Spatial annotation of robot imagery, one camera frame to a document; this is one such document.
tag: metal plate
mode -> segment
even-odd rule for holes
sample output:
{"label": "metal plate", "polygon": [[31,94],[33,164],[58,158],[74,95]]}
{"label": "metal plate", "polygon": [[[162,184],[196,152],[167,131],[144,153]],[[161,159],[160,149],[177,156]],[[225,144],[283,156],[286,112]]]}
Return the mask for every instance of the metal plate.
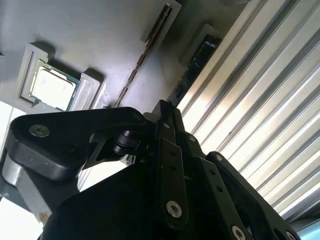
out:
{"label": "metal plate", "polygon": [[285,219],[320,189],[319,22],[318,0],[248,3],[179,105]]}

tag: bolt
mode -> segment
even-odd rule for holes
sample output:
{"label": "bolt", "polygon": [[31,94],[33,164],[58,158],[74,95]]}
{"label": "bolt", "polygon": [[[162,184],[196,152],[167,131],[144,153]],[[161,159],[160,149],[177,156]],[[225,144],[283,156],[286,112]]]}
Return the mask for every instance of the bolt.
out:
{"label": "bolt", "polygon": [[175,201],[168,201],[165,206],[167,212],[175,219],[178,219],[182,216],[182,209]]}
{"label": "bolt", "polygon": [[189,139],[192,141],[192,142],[195,142],[196,141],[196,138],[192,135],[189,136]]}
{"label": "bolt", "polygon": [[291,232],[286,231],[286,235],[290,238],[290,240],[296,240],[296,238],[291,234]]}
{"label": "bolt", "polygon": [[244,232],[238,226],[232,226],[232,233],[237,240],[246,240]]}
{"label": "bolt", "polygon": [[36,137],[39,137],[39,138],[45,138],[45,137],[49,136],[49,134],[50,134],[50,131],[46,126],[39,125],[39,124],[32,125],[29,128],[29,132],[33,136],[36,136]]}
{"label": "bolt", "polygon": [[165,126],[167,129],[170,128],[170,126],[168,124],[166,124],[165,122],[163,123],[163,126]]}
{"label": "bolt", "polygon": [[222,157],[220,155],[216,154],[215,157],[219,162],[222,162]]}

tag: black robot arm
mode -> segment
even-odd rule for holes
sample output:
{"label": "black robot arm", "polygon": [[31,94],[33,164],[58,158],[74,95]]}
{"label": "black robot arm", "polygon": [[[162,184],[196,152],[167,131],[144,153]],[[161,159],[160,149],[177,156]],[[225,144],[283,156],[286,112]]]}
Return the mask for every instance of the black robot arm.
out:
{"label": "black robot arm", "polygon": [[[79,193],[81,170],[127,167]],[[218,152],[205,155],[180,111],[160,101],[15,119],[0,194],[44,224],[41,240],[298,240]]]}

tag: screw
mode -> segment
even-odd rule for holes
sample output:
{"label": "screw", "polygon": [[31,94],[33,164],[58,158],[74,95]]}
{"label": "screw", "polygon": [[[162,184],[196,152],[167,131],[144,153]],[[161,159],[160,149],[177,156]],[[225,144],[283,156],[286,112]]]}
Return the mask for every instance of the screw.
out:
{"label": "screw", "polygon": [[163,126],[165,126],[167,129],[170,128],[170,126],[168,124],[166,124],[165,122],[163,123]]}
{"label": "screw", "polygon": [[175,201],[168,201],[165,206],[167,212],[175,219],[178,219],[182,216],[182,209]]}
{"label": "screw", "polygon": [[29,128],[29,132],[33,136],[36,136],[36,137],[39,137],[39,138],[45,138],[45,137],[49,136],[49,134],[50,134],[50,131],[46,126],[39,125],[39,124],[32,125]]}
{"label": "screw", "polygon": [[222,157],[220,155],[216,154],[215,157],[219,162],[222,162]]}
{"label": "screw", "polygon": [[190,139],[192,142],[195,142],[195,141],[196,141],[195,137],[192,136],[192,135],[189,136],[189,139]]}
{"label": "screw", "polygon": [[244,232],[238,226],[232,226],[232,233],[237,240],[246,240]]}
{"label": "screw", "polygon": [[290,238],[290,240],[296,240],[296,238],[291,234],[291,232],[286,231],[286,235]]}

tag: mounting hole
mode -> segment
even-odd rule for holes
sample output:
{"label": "mounting hole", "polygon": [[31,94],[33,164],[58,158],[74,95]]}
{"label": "mounting hole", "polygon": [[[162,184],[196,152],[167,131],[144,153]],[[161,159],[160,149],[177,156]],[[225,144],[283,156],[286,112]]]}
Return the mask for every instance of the mounting hole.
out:
{"label": "mounting hole", "polygon": [[296,238],[291,234],[291,232],[286,231],[286,235],[290,238],[290,240],[296,240]]}
{"label": "mounting hole", "polygon": [[216,189],[217,189],[220,193],[222,193],[222,192],[223,192],[222,188],[221,188],[221,187],[219,187],[219,186],[216,186]]}
{"label": "mounting hole", "polygon": [[38,138],[45,138],[45,137],[49,136],[50,131],[46,126],[36,124],[36,125],[32,125],[29,128],[29,133],[31,133],[33,136],[38,137]]}
{"label": "mounting hole", "polygon": [[173,165],[173,164],[170,164],[169,167],[170,167],[170,169],[171,169],[172,171],[176,171],[176,170],[177,170],[177,168],[176,168],[175,165]]}
{"label": "mounting hole", "polygon": [[232,226],[232,233],[237,240],[246,240],[244,232],[238,226]]}

